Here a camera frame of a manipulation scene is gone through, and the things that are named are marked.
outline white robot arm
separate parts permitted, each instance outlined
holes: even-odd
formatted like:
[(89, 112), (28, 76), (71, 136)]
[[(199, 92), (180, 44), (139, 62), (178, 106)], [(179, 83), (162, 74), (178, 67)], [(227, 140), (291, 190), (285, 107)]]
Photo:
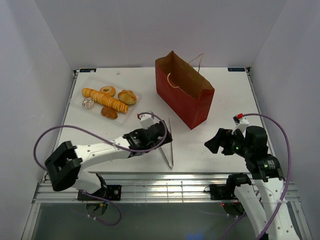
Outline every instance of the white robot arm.
[[(235, 129), (220, 128), (204, 145), (214, 154), (223, 147), (224, 155), (237, 154), (245, 159), (246, 167), (257, 186), (263, 207), (255, 196), (250, 179), (244, 173), (231, 174), (225, 186), (210, 186), (219, 198), (236, 197), (242, 204), (257, 237), (274, 213), (284, 187), (283, 174), (277, 158), (268, 154), (267, 134), (259, 126), (249, 126), (242, 114), (235, 116)], [(285, 199), (262, 240), (299, 240), (289, 215)]]
[[(166, 126), (162, 122), (154, 123), (153, 117), (148, 114), (138, 115), (138, 118), (143, 128), (112, 140), (114, 145), (103, 142), (73, 146), (70, 141), (63, 142), (45, 161), (53, 190), (58, 192), (72, 187), (104, 198), (104, 179), (85, 169), (106, 161), (128, 159), (147, 153), (150, 149), (154, 150), (165, 136)], [(172, 136), (167, 130), (162, 145), (171, 141)]]

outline bread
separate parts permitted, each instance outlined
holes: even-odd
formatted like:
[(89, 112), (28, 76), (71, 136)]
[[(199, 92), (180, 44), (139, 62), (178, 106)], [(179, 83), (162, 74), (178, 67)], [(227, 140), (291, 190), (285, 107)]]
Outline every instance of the bread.
[(137, 102), (136, 95), (130, 90), (122, 90), (119, 92), (118, 99), (127, 105), (133, 105)]
[(101, 115), (105, 116), (105, 117), (107, 117), (109, 119), (116, 119), (118, 117), (117, 112), (115, 110), (113, 110), (112, 108), (107, 107), (107, 106), (104, 106), (101, 109)]
[(116, 94), (116, 89), (113, 86), (103, 86), (100, 89), (100, 92), (107, 94), (110, 97), (113, 97)]
[(108, 96), (107, 94), (104, 94), (102, 92), (96, 91), (94, 89), (90, 88), (83, 88), (82, 89), (83, 96), (92, 98), (95, 102), (107, 106), (109, 108), (112, 108), (120, 113), (126, 113), (128, 112), (128, 106), (125, 105), (123, 102), (119, 101), (118, 99), (115, 99), (112, 96)]
[(82, 101), (82, 106), (85, 109), (90, 109), (94, 106), (94, 100), (91, 97), (86, 97), (83, 101)]

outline purple cable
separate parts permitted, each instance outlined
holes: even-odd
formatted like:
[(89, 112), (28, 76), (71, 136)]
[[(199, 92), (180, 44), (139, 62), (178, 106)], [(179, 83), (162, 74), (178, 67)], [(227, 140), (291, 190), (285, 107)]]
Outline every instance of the purple cable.
[(109, 141), (109, 140), (107, 140), (107, 139), (105, 139), (105, 138), (103, 138), (103, 137), (101, 137), (101, 136), (98, 136), (98, 135), (96, 135), (96, 134), (94, 134), (94, 133), (92, 133), (92, 132), (90, 132), (90, 131), (88, 131), (88, 130), (85, 130), (85, 129), (81, 128), (81, 127), (78, 127), (78, 126), (73, 126), (73, 125), (58, 125), (58, 126), (53, 126), (53, 127), (49, 128), (48, 130), (46, 130), (45, 132), (43, 132), (43, 133), (39, 136), (39, 138), (36, 140), (36, 142), (35, 142), (35, 144), (34, 144), (34, 147), (33, 147), (33, 158), (34, 158), (36, 164), (38, 164), (38, 166), (39, 166), (40, 168), (42, 168), (42, 169), (45, 170), (45, 171), (47, 170), (47, 169), (45, 168), (45, 166), (43, 166), (43, 165), (39, 162), (39, 160), (38, 160), (38, 158), (37, 158), (37, 155), (36, 155), (37, 147), (38, 147), (38, 144), (39, 144), (40, 140), (41, 140), (47, 133), (49, 133), (49, 132), (51, 132), (51, 131), (53, 131), (53, 130), (55, 130), (55, 129), (61, 129), (61, 128), (70, 128), (70, 129), (80, 130), (80, 131), (82, 131), (82, 132), (84, 132), (84, 133), (86, 133), (86, 134), (89, 134), (89, 135), (91, 135), (91, 136), (93, 136), (93, 137), (95, 137), (95, 138), (97, 138), (97, 139), (99, 139), (99, 140), (101, 140), (101, 141), (109, 144), (109, 145), (115, 146), (115, 147), (118, 148), (118, 149), (122, 149), (122, 150), (129, 151), (129, 152), (132, 152), (132, 153), (147, 153), (147, 152), (150, 152), (150, 151), (152, 151), (152, 150), (160, 147), (160, 146), (162, 145), (162, 143), (166, 140), (166, 137), (167, 137), (167, 134), (168, 134), (168, 129), (167, 129), (167, 126), (166, 126), (165, 122), (164, 122), (160, 117), (158, 117), (157, 115), (155, 115), (155, 114), (153, 114), (153, 113), (151, 113), (151, 112), (142, 112), (142, 113), (140, 113), (139, 115), (143, 115), (143, 114), (149, 114), (149, 115), (155, 117), (155, 118), (158, 119), (158, 120), (163, 124), (163, 126), (164, 126), (164, 135), (163, 135), (163, 138), (162, 138), (162, 139), (159, 141), (159, 143), (158, 143), (156, 146), (154, 146), (153, 148), (150, 148), (150, 149), (147, 149), (147, 150), (134, 150), (134, 149), (130, 149), (130, 148), (126, 148), (126, 147), (123, 147), (123, 146), (114, 144), (114, 142)]
[[(288, 136), (284, 130), (284, 128), (273, 118), (260, 114), (260, 113), (247, 113), (243, 115), (244, 117), (248, 117), (248, 116), (259, 116), (259, 117), (263, 117), (266, 119), (269, 119), (270, 121), (272, 121), (275, 125), (277, 125), (281, 132), (283, 133), (284, 139), (285, 139), (285, 143), (286, 143), (286, 150), (287, 150), (287, 154), (288, 154), (288, 168), (287, 168), (287, 176), (286, 176), (286, 181), (284, 184), (284, 188), (282, 191), (282, 194), (280, 196), (280, 202), (276, 205), (273, 214), (271, 215), (269, 221), (266, 223), (266, 225), (264, 226), (262, 232), (255, 238), (255, 240), (260, 240), (260, 238), (267, 232), (268, 228), (270, 227), (272, 221), (275, 219), (280, 207), (281, 207), (281, 202), (284, 200), (288, 187), (289, 187), (289, 182), (290, 182), (290, 177), (291, 177), (291, 150), (290, 150), (290, 144), (289, 144), (289, 139)], [(239, 219), (234, 222), (230, 227), (228, 227), (228, 231), (230, 230), (230, 228), (232, 228), (237, 222), (239, 221)]]
[[(152, 151), (152, 150), (157, 149), (158, 147), (160, 147), (160, 146), (162, 145), (162, 143), (166, 140), (166, 137), (167, 137), (167, 134), (168, 134), (168, 129), (167, 129), (166, 123), (165, 123), (160, 117), (158, 117), (157, 115), (155, 115), (155, 114), (153, 114), (153, 113), (151, 113), (151, 112), (142, 112), (142, 113), (140, 113), (139, 115), (143, 115), (143, 114), (148, 114), (148, 115), (153, 116), (154, 118), (158, 119), (158, 120), (163, 124), (163, 126), (164, 126), (164, 135), (163, 135), (163, 138), (162, 138), (162, 139), (159, 141), (159, 143), (156, 144), (153, 148), (150, 148), (150, 149), (147, 149), (147, 150), (134, 150), (134, 149), (129, 149), (129, 148), (126, 148), (126, 147), (123, 147), (123, 146), (114, 144), (113, 142), (111, 142), (111, 141), (109, 141), (109, 140), (107, 140), (107, 139), (105, 139), (105, 138), (103, 138), (103, 137), (101, 137), (101, 136), (98, 136), (98, 135), (96, 135), (96, 134), (94, 134), (94, 133), (92, 133), (92, 132), (90, 132), (90, 131), (87, 131), (87, 130), (81, 128), (81, 127), (73, 126), (73, 125), (58, 125), (58, 126), (51, 127), (51, 128), (49, 128), (48, 130), (46, 130), (45, 132), (43, 132), (43, 133), (39, 136), (39, 138), (35, 141), (35, 144), (34, 144), (34, 147), (33, 147), (33, 158), (34, 158), (36, 164), (38, 164), (38, 166), (39, 166), (40, 168), (42, 168), (42, 169), (45, 170), (45, 171), (47, 170), (47, 169), (45, 168), (45, 166), (43, 166), (43, 165), (39, 162), (39, 160), (38, 160), (38, 158), (37, 158), (37, 147), (38, 147), (38, 144), (39, 144), (40, 140), (41, 140), (47, 133), (49, 133), (49, 132), (51, 132), (51, 131), (53, 131), (53, 130), (55, 130), (55, 129), (61, 129), (61, 128), (71, 128), (71, 129), (80, 130), (80, 131), (82, 131), (82, 132), (84, 132), (84, 133), (86, 133), (86, 134), (89, 134), (89, 135), (97, 138), (97, 139), (100, 139), (101, 141), (103, 141), (103, 142), (105, 142), (105, 143), (107, 143), (107, 144), (109, 144), (109, 145), (115, 146), (115, 147), (118, 148), (118, 149), (122, 149), (122, 150), (129, 151), (129, 152), (132, 152), (132, 153), (147, 153), (147, 152), (150, 152), (150, 151)], [(86, 196), (89, 196), (89, 197), (91, 197), (91, 198), (94, 198), (94, 199), (97, 199), (97, 200), (101, 200), (101, 201), (104, 201), (105, 203), (109, 203), (109, 204), (113, 205), (113, 206), (118, 210), (118, 212), (119, 212), (119, 219), (118, 219), (116, 222), (113, 222), (113, 223), (104, 221), (103, 219), (101, 219), (101, 218), (99, 218), (99, 217), (94, 217), (94, 216), (92, 216), (92, 215), (89, 214), (90, 217), (92, 217), (92, 218), (95, 219), (95, 220), (98, 220), (99, 222), (101, 222), (101, 223), (103, 223), (103, 224), (105, 224), (105, 225), (107, 225), (107, 226), (115, 226), (115, 225), (117, 225), (117, 224), (121, 221), (121, 219), (122, 219), (122, 212), (121, 212), (120, 208), (119, 208), (115, 203), (113, 203), (112, 201), (109, 201), (109, 200), (107, 200), (107, 199), (105, 199), (105, 198), (102, 198), (102, 197), (93, 196), (93, 195), (85, 192), (84, 190), (80, 190), (80, 191), (82, 192), (82, 194), (84, 194), (84, 195), (86, 195)]]
[(86, 196), (88, 196), (88, 197), (90, 197), (90, 198), (94, 198), (94, 199), (97, 199), (97, 200), (101, 200), (101, 201), (107, 202), (108, 204), (111, 204), (111, 205), (114, 206), (114, 207), (117, 209), (117, 211), (119, 212), (119, 218), (118, 218), (118, 220), (115, 221), (115, 222), (107, 222), (107, 221), (105, 221), (105, 220), (103, 220), (103, 219), (101, 219), (101, 218), (99, 218), (99, 217), (95, 217), (95, 216), (89, 214), (89, 216), (90, 216), (91, 218), (93, 218), (93, 219), (95, 219), (95, 220), (98, 220), (99, 222), (103, 223), (104, 225), (111, 226), (111, 227), (117, 225), (118, 223), (120, 223), (120, 221), (121, 221), (121, 219), (122, 219), (122, 212), (121, 212), (120, 208), (119, 208), (114, 202), (109, 201), (109, 200), (107, 200), (107, 199), (105, 199), (105, 198), (102, 198), (102, 197), (93, 196), (93, 195), (87, 193), (87, 192), (84, 191), (84, 190), (80, 190), (80, 192), (81, 192), (83, 195), (86, 195)]
[(232, 223), (232, 224), (224, 231), (224, 233), (222, 234), (220, 240), (223, 240), (223, 239), (225, 238), (226, 234), (230, 231), (230, 229), (232, 229), (232, 228), (233, 228), (238, 222), (240, 222), (240, 220), (243, 219), (245, 216), (247, 216), (246, 212), (244, 212), (244, 213), (241, 215), (241, 217), (239, 217), (234, 223)]

